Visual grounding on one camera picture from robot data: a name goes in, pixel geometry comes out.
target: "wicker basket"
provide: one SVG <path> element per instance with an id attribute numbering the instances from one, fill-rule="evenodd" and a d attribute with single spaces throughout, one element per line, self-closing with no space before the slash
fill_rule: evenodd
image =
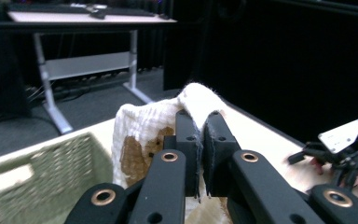
<path id="1" fill-rule="evenodd" d="M 0 162 L 0 174 L 32 167 L 21 183 L 0 190 L 0 223 L 63 223 L 90 187 L 112 182 L 112 162 L 90 133 Z"/>

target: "desk leg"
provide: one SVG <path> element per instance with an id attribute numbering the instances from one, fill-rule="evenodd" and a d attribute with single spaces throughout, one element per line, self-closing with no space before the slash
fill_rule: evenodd
<path id="1" fill-rule="evenodd" d="M 136 73 L 137 73 L 137 58 L 138 58 L 138 31 L 131 31 L 131 50 L 130 50 L 130 80 L 129 82 L 124 83 L 124 87 L 132 92 L 136 97 L 141 99 L 146 104 L 153 103 L 153 100 L 150 99 L 147 95 L 136 88 Z"/>
<path id="2" fill-rule="evenodd" d="M 53 91 L 50 86 L 48 70 L 46 69 L 45 56 L 43 54 L 42 44 L 40 42 L 40 34 L 34 34 L 34 47 L 36 50 L 37 63 L 39 73 L 42 78 L 43 88 L 45 91 L 46 102 L 43 104 L 48 115 L 53 120 L 61 134 L 70 133 L 73 128 L 61 113 L 60 109 L 55 105 Z"/>

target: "table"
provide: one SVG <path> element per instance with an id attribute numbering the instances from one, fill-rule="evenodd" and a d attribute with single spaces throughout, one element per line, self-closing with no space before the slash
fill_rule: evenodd
<path id="1" fill-rule="evenodd" d="M 158 15 L 155 17 L 137 16 L 111 16 L 106 15 L 104 20 L 90 17 L 88 14 L 62 14 L 62 13 L 35 13 L 35 12 L 13 12 L 7 13 L 16 22 L 78 22 L 78 23 L 162 23 L 175 22 L 174 20 L 163 20 Z M 44 108 L 48 111 L 51 119 L 61 134 L 70 133 L 73 128 L 66 120 L 60 109 L 56 106 L 50 81 L 66 77 L 76 77 L 86 74 L 112 71 L 122 68 L 130 69 L 130 80 L 124 83 L 124 87 L 132 92 L 146 104 L 153 100 L 136 88 L 137 74 L 137 41 L 138 31 L 130 30 L 131 48 L 129 51 L 111 53 L 104 55 L 77 57 L 59 60 L 45 60 L 43 47 L 40 41 L 42 33 L 34 33 L 34 47 L 37 56 L 39 73 L 43 83 L 46 96 Z"/>
<path id="2" fill-rule="evenodd" d="M 329 181 L 328 172 L 324 175 L 317 175 L 313 168 L 308 164 L 310 158 L 294 165 L 289 165 L 287 157 L 301 150 L 301 143 L 290 136 L 275 130 L 268 126 L 262 120 L 240 111 L 234 106 L 229 107 L 225 116 L 226 123 L 232 134 L 236 137 L 242 149 L 251 149 L 261 153 L 274 166 L 274 168 L 284 177 L 284 179 L 295 189 L 306 192 L 317 184 Z M 111 155 L 111 144 L 115 120 L 110 119 L 88 128 L 68 133 L 49 141 L 27 147 L 25 149 L 7 154 L 0 157 L 0 161 L 6 161 L 10 158 L 28 154 L 31 151 L 41 147 L 59 143 L 63 140 L 73 138 L 82 133 L 92 133 L 100 141 L 106 153 Z M 353 193 L 358 196 L 358 187 L 353 189 Z M 186 220 L 188 223 L 219 223 L 219 216 L 222 211 L 217 206 L 215 198 L 202 198 L 200 206 L 194 210 Z"/>

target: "keyboard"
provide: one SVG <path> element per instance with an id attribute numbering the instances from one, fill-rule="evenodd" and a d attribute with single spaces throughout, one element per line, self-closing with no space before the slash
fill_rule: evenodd
<path id="1" fill-rule="evenodd" d="M 98 9 L 104 12 L 105 15 L 116 16 L 143 16 L 154 17 L 155 14 L 144 11 L 139 8 L 128 7 L 107 7 Z M 22 4 L 22 3 L 8 3 L 7 11 L 12 12 L 47 12 L 47 13 L 74 13 L 74 14 L 90 14 L 90 11 L 84 7 L 71 7 L 70 5 L 61 4 Z"/>

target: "towel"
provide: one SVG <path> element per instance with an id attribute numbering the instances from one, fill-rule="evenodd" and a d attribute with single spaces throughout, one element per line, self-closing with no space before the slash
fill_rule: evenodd
<path id="1" fill-rule="evenodd" d="M 162 150 L 164 136 L 175 135 L 176 112 L 184 109 L 203 133 L 208 116 L 217 111 L 224 117 L 226 107 L 214 91 L 197 82 L 186 85 L 172 99 L 123 105 L 116 114 L 113 133 L 114 183 L 127 188 L 146 176 L 152 156 Z M 201 198 L 204 188 L 201 179 Z M 186 198 L 186 218 L 199 204 L 197 199 Z"/>

